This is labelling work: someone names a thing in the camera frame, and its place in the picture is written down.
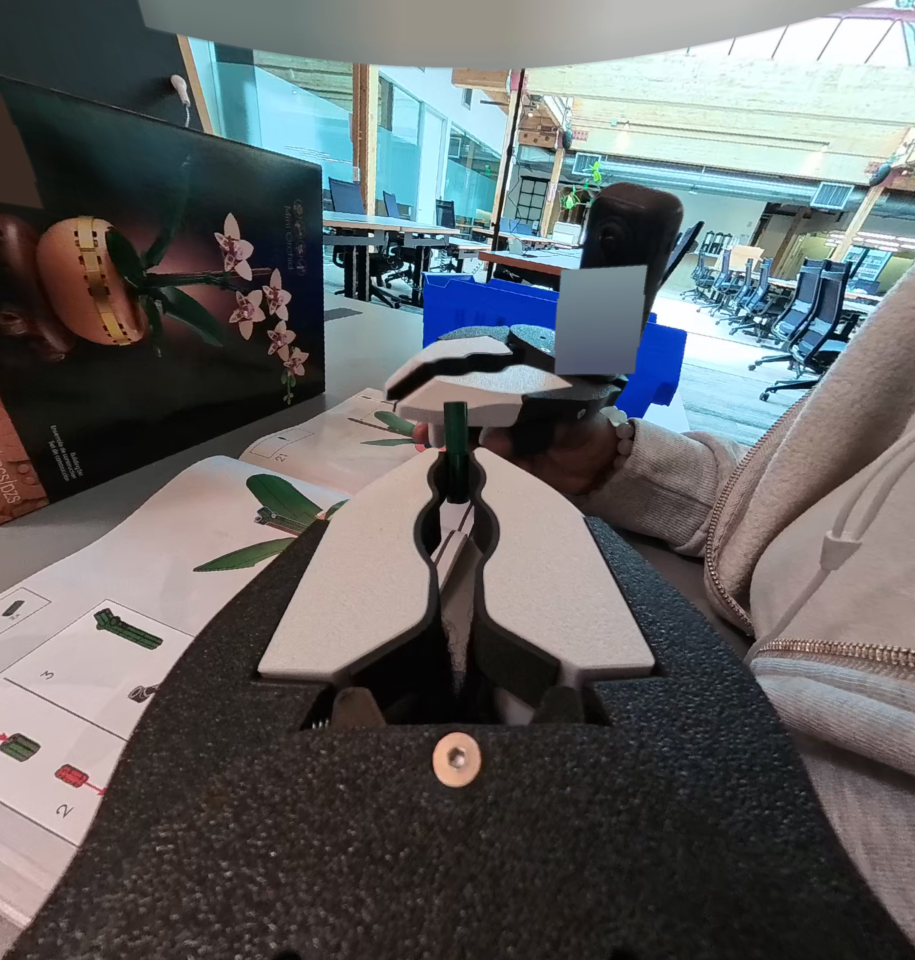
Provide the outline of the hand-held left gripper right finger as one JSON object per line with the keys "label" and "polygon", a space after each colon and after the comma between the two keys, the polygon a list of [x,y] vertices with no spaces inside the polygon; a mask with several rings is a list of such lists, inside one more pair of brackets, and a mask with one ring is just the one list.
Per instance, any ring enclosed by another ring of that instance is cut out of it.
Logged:
{"label": "hand-held left gripper right finger", "polygon": [[650,675],[655,656],[584,514],[487,449],[471,462],[480,672],[500,689],[580,689]]}

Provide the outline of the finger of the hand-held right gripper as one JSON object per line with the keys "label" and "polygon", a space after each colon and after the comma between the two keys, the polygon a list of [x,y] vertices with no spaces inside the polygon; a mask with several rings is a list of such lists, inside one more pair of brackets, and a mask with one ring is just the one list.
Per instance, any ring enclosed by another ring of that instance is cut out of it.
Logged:
{"label": "finger of the hand-held right gripper", "polygon": [[410,422],[443,426],[444,405],[464,402],[469,427],[508,427],[517,422],[526,397],[555,394],[573,385],[572,380],[545,370],[439,374],[396,401],[394,409]]}
{"label": "finger of the hand-held right gripper", "polygon": [[384,398],[403,401],[434,378],[498,373],[514,361],[515,352],[490,336],[439,340],[423,348],[388,378]]}

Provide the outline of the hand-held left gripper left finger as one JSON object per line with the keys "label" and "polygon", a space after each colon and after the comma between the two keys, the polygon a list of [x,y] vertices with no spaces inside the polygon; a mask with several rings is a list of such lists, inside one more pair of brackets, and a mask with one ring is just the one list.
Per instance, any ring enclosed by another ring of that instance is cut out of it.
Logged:
{"label": "hand-held left gripper left finger", "polygon": [[272,679],[338,683],[426,623],[438,576],[418,522],[438,495],[425,451],[379,477],[328,522],[258,666]]}

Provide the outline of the green toy stem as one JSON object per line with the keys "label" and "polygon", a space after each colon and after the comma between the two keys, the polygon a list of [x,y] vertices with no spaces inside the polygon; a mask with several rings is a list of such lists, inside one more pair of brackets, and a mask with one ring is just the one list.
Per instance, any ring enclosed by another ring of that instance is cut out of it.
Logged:
{"label": "green toy stem", "polygon": [[447,500],[460,504],[469,501],[469,426],[468,406],[464,401],[443,405],[444,450],[447,455]]}

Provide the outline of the person's right forearm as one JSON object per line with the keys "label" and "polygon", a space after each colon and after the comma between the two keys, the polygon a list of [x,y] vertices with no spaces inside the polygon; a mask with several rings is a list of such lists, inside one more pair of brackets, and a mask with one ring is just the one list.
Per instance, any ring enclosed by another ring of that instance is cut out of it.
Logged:
{"label": "person's right forearm", "polygon": [[573,498],[586,515],[704,557],[711,512],[750,448],[703,431],[680,434],[640,418],[612,425],[618,453],[606,477]]}

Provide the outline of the grey desk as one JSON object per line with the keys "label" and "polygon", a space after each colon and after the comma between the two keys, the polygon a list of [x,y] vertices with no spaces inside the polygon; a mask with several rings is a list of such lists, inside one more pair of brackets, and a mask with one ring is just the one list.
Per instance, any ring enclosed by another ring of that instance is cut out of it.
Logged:
{"label": "grey desk", "polygon": [[[136,511],[180,470],[205,457],[237,456],[265,435],[297,426],[345,401],[358,390],[381,386],[420,347],[422,318],[377,304],[344,307],[326,294],[327,390],[288,411],[212,438],[160,462],[119,476],[0,528],[0,592],[89,546]],[[713,324],[676,299],[658,300],[658,319],[688,330],[679,398],[648,415],[673,429],[708,429],[750,443],[772,422],[775,406],[761,406],[755,380],[745,377],[752,353],[712,337]]]}

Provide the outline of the person's right hand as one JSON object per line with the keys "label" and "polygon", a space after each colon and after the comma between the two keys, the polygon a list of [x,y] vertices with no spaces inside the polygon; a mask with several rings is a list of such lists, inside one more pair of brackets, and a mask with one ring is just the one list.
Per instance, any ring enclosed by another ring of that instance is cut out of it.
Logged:
{"label": "person's right hand", "polygon": [[539,454],[518,456],[512,435],[505,428],[472,431],[473,443],[490,450],[524,472],[568,497],[583,497],[600,489],[632,454],[635,425],[627,419],[612,422],[606,414],[554,426],[549,448]]}

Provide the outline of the blue plastic bin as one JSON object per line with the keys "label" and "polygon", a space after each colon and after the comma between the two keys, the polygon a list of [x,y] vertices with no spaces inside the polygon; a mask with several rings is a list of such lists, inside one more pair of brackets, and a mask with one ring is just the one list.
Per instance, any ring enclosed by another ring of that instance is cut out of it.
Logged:
{"label": "blue plastic bin", "polygon": [[[469,274],[424,275],[423,347],[454,330],[516,324],[556,326],[559,294],[542,287],[492,279],[476,282]],[[690,425],[678,398],[687,342],[684,330],[648,317],[635,371],[617,401],[630,418],[641,418],[679,433]]]}

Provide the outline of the white office table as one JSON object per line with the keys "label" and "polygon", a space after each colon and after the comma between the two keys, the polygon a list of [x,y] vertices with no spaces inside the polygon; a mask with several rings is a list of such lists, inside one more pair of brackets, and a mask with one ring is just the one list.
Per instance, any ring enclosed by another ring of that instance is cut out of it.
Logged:
{"label": "white office table", "polygon": [[[470,241],[456,228],[395,219],[326,211],[322,215],[324,235],[322,243],[344,251],[342,260],[343,287],[338,293],[357,301],[368,302],[374,294],[387,306],[424,306],[424,275],[429,270],[433,250],[444,250],[449,255],[477,258],[486,244]],[[411,264],[411,294],[409,298],[395,299],[377,289],[372,281],[370,262],[373,251],[398,247],[415,250]]]}

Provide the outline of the green hanging plant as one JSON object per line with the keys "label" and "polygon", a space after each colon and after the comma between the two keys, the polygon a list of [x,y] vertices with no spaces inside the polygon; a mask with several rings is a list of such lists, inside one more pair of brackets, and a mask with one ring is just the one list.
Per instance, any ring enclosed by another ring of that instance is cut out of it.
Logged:
{"label": "green hanging plant", "polygon": [[603,188],[603,174],[601,171],[601,159],[595,158],[593,162],[584,163],[581,169],[578,169],[577,159],[574,161],[575,175],[580,173],[584,179],[580,183],[572,184],[561,196],[561,210],[570,213],[572,210],[586,210],[597,198]]}

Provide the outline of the black tripod pole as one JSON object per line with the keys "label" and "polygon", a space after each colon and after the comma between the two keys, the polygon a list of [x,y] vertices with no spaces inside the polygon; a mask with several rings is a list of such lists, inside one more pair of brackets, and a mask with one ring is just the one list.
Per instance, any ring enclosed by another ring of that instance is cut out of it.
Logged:
{"label": "black tripod pole", "polygon": [[499,247],[501,234],[501,220],[505,203],[508,197],[510,176],[518,141],[518,127],[522,109],[522,97],[526,90],[527,70],[520,68],[509,74],[509,102],[508,114],[504,127],[504,135],[499,163],[498,186],[494,198],[491,216],[491,236],[489,251],[495,253]]}

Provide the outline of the building instruction booklet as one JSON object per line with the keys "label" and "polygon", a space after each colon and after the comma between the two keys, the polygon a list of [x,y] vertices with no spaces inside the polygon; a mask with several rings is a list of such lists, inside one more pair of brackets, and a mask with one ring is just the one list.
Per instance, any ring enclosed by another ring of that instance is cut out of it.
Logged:
{"label": "building instruction booklet", "polygon": [[414,433],[363,390],[189,466],[0,593],[0,953],[69,866],[193,638],[300,531],[420,452]]}

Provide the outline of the row of black office chairs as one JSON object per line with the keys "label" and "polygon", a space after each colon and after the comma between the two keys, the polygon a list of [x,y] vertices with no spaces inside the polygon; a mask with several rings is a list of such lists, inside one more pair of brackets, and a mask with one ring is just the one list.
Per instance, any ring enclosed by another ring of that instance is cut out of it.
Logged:
{"label": "row of black office chairs", "polygon": [[878,279],[892,253],[852,246],[842,260],[805,257],[795,279],[774,273],[775,259],[748,247],[705,241],[698,248],[691,287],[681,299],[704,309],[729,333],[752,335],[774,354],[753,361],[753,372],[785,364],[789,379],[760,393],[761,402],[784,392],[811,390],[841,356],[853,334],[880,303]]}

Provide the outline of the person in beige hoodie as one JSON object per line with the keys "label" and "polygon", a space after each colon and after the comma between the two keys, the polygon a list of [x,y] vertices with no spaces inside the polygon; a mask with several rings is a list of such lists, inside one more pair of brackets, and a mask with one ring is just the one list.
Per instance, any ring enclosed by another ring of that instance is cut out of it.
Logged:
{"label": "person in beige hoodie", "polygon": [[729,540],[747,662],[842,846],[915,948],[915,265],[801,403]]}

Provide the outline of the orchid toy set box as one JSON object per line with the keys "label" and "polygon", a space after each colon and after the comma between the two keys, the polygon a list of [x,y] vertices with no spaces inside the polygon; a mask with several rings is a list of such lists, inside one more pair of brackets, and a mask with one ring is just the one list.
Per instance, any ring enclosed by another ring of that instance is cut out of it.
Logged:
{"label": "orchid toy set box", "polygon": [[0,526],[323,391],[322,174],[0,75]]}

